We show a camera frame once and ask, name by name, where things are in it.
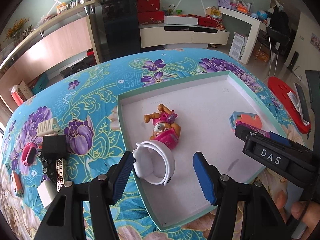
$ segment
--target desk leg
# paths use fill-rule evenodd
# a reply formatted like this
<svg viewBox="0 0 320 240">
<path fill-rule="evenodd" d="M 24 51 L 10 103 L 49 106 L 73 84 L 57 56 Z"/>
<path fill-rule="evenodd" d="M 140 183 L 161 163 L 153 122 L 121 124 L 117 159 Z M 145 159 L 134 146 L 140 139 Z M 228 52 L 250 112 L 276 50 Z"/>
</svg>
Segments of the desk leg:
<svg viewBox="0 0 320 240">
<path fill-rule="evenodd" d="M 251 25 L 248 41 L 244 48 L 244 53 L 242 54 L 242 57 L 240 60 L 240 62 L 243 64 L 247 64 L 250 59 L 251 53 L 253 51 L 253 47 L 256 44 L 256 40 L 259 34 L 259 30 L 260 30 L 259 26 L 260 26 L 259 23 Z"/>
</svg>

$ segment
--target blue floral bedsheet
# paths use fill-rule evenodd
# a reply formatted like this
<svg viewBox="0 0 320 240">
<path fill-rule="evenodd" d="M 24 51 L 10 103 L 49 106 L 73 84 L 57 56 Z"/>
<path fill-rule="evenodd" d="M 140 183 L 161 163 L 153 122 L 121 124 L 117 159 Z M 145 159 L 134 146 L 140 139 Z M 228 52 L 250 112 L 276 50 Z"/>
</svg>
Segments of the blue floral bedsheet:
<svg viewBox="0 0 320 240">
<path fill-rule="evenodd" d="M 117 95 L 174 78 L 230 70 L 254 91 L 275 116 L 287 136 L 303 143 L 292 119 L 273 93 L 228 55 L 208 49 L 173 49 L 114 59 L 74 74 L 33 96 L 12 115 L 4 134 L 0 166 L 0 209 L 19 239 L 32 239 L 44 209 L 37 186 L 48 179 L 41 162 L 21 162 L 26 143 L 41 143 L 40 122 L 56 117 L 67 136 L 68 175 L 75 183 L 91 181 L 118 163 L 124 153 L 117 116 Z M 10 174 L 16 171 L 24 188 L 16 197 Z M 286 180 L 265 169 L 259 176 L 272 197 L 286 189 Z M 234 239 L 239 239 L 243 206 L 238 205 Z M 215 212 L 168 231 L 160 232 L 150 219 L 131 175 L 124 195 L 111 207 L 120 239 L 205 239 Z M 88 203 L 84 203 L 87 239 L 94 239 Z"/>
</svg>

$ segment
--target white watch band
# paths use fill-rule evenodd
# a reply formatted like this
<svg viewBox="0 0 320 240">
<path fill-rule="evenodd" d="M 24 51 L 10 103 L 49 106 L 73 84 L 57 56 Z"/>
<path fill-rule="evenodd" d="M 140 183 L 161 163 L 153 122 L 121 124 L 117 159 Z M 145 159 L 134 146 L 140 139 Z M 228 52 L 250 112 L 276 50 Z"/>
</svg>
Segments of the white watch band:
<svg viewBox="0 0 320 240">
<path fill-rule="evenodd" d="M 175 160 L 171 150 L 164 143 L 157 140 L 144 141 L 142 143 L 136 143 L 136 145 L 138 148 L 133 150 L 132 153 L 136 160 L 133 166 L 137 177 L 154 185 L 162 183 L 166 185 L 169 183 L 175 169 Z M 164 178 L 159 178 L 154 175 L 154 167 L 148 149 L 155 150 L 163 158 L 165 164 Z"/>
</svg>

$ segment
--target black cabinet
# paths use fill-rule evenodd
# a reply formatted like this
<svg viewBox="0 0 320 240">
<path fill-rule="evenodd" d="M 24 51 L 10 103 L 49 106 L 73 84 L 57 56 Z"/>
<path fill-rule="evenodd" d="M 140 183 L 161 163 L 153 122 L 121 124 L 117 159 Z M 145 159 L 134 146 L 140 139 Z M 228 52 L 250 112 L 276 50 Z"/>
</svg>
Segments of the black cabinet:
<svg viewBox="0 0 320 240">
<path fill-rule="evenodd" d="M 137 0 L 103 2 L 102 16 L 109 51 L 107 60 L 140 52 Z"/>
</svg>

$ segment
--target blue globe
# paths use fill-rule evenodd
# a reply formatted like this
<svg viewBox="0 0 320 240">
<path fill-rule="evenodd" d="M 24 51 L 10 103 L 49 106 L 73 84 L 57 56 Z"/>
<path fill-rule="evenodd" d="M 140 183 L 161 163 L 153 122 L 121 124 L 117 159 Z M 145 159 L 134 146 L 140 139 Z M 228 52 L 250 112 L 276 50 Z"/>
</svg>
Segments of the blue globe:
<svg viewBox="0 0 320 240">
<path fill-rule="evenodd" d="M 267 13 L 263 10 L 257 11 L 257 15 L 258 15 L 258 19 L 261 21 L 266 20 L 268 18 Z"/>
</svg>

